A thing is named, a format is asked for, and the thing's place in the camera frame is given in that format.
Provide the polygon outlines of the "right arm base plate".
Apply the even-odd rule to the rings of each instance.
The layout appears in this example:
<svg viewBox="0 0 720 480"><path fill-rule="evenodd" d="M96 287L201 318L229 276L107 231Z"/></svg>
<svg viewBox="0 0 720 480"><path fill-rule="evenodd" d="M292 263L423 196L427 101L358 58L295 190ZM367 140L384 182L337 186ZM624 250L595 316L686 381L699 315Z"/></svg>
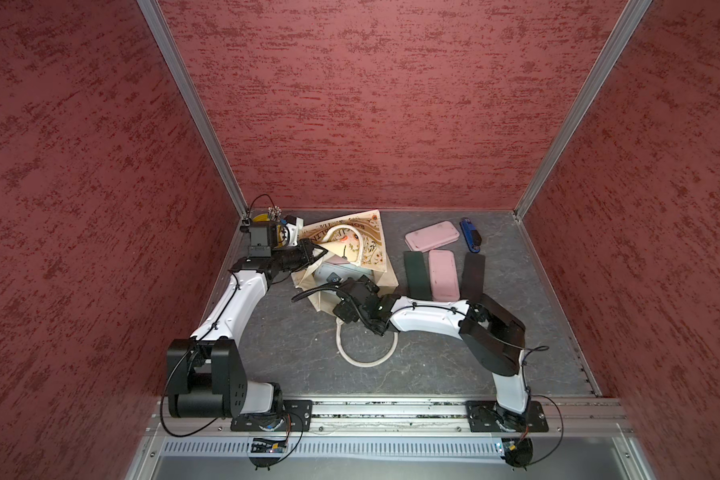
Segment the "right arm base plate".
<svg viewBox="0 0 720 480"><path fill-rule="evenodd" d="M505 409L494 400L467 401L465 408L472 433L522 434L549 431L542 405L538 401L530 401L523 413Z"/></svg>

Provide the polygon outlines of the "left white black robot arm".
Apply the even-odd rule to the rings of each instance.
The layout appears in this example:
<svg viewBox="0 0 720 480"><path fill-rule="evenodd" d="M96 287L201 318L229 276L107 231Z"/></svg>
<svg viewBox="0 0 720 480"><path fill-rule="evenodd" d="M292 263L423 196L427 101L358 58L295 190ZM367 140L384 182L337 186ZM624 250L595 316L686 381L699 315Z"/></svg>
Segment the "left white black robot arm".
<svg viewBox="0 0 720 480"><path fill-rule="evenodd" d="M230 283L206 320L166 353L167 379L161 408L173 418L259 417L275 427L287 418L275 383L248 379L238 344L258 303L276 277L316 264L328 250L298 237L296 224L246 221L248 253L230 269Z"/></svg>

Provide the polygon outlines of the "green pencil case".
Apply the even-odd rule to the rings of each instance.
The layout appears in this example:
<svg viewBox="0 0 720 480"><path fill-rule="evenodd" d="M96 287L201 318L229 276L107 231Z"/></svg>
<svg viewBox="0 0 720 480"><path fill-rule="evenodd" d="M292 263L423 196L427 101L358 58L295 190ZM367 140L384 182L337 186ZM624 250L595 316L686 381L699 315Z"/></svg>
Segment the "green pencil case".
<svg viewBox="0 0 720 480"><path fill-rule="evenodd" d="M403 253L408 296L415 300L431 301L432 291L424 254L417 251Z"/></svg>

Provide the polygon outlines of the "dark grey pencil case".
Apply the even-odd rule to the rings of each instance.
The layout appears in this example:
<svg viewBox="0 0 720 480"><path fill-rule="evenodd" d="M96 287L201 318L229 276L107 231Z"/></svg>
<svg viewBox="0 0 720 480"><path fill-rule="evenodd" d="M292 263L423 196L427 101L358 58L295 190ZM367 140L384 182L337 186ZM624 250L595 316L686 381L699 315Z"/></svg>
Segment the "dark grey pencil case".
<svg viewBox="0 0 720 480"><path fill-rule="evenodd" d="M468 252L464 258L460 294L463 300L479 303L483 295L485 277L485 257L479 253Z"/></svg>

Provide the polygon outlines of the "light grey pencil case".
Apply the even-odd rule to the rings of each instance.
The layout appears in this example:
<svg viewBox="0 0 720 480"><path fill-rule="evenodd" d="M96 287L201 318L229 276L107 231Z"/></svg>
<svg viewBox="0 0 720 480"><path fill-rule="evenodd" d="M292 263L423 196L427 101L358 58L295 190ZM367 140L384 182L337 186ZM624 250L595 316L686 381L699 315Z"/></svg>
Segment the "light grey pencil case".
<svg viewBox="0 0 720 480"><path fill-rule="evenodd" d="M363 276L372 278L373 271L353 264L333 265L323 263L313 273L317 285L341 283L347 279L358 280Z"/></svg>

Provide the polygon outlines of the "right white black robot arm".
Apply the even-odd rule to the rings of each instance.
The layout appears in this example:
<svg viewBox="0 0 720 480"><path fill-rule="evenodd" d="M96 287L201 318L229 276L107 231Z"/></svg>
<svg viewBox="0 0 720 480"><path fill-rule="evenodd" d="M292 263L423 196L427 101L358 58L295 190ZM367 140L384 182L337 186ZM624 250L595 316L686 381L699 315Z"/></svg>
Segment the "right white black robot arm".
<svg viewBox="0 0 720 480"><path fill-rule="evenodd" d="M359 322L379 336L423 332L461 341L492 375L496 396L491 417L495 427L511 433L540 429L525 367L530 354L547 347L529 347L525 325L491 298L440 302L382 295L366 276L332 282L327 287L338 298L332 313L343 324Z"/></svg>

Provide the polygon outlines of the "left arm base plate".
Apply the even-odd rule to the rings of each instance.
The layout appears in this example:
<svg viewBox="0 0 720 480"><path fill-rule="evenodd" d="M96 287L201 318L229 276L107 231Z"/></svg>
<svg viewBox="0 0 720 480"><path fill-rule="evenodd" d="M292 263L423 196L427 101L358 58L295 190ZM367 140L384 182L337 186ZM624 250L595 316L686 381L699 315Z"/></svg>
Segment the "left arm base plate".
<svg viewBox="0 0 720 480"><path fill-rule="evenodd" d="M312 400L286 399L273 412L244 414L233 419L230 430L249 433L308 432L313 407Z"/></svg>

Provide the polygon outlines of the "cream floral canvas tote bag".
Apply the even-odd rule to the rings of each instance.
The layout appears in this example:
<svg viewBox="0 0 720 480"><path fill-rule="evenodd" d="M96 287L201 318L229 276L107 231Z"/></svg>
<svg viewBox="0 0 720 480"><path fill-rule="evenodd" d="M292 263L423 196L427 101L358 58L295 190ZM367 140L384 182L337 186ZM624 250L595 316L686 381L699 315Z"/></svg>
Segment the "cream floral canvas tote bag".
<svg viewBox="0 0 720 480"><path fill-rule="evenodd" d="M398 286L378 210L306 225L299 231L299 237L328 250L316 264L291 276L294 286L300 290L336 280L358 280L363 276L373 281L382 294L391 293Z"/></svg>

